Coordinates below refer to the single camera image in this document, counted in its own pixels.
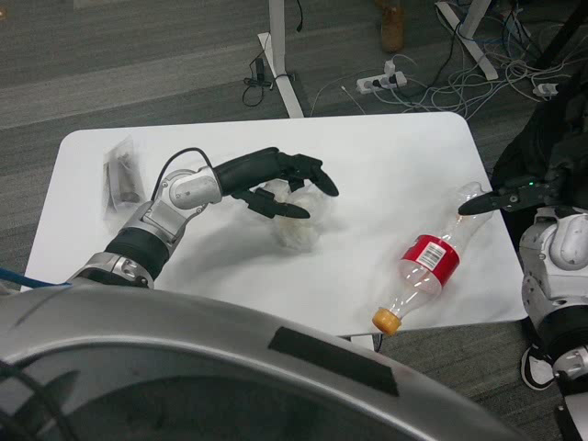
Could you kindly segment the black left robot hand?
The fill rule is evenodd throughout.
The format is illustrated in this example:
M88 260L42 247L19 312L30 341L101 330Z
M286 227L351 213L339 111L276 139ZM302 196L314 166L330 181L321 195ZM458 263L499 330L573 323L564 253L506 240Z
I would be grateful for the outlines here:
M311 214L304 208L276 200L274 193L258 186L274 179L288 183L292 191L309 180L329 197L339 195L334 181L322 170L322 161L303 154L289 155L276 147L220 164L214 168L221 194L244 201L247 208L273 219L276 216L307 220Z

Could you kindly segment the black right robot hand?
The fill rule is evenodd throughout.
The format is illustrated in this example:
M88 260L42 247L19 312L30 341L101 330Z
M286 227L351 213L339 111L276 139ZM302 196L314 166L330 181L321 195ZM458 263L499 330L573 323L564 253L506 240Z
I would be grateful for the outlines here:
M531 175L507 180L496 190L484 193L464 202L458 214L473 216L495 210L508 212L548 205L560 199L562 180L540 181Z

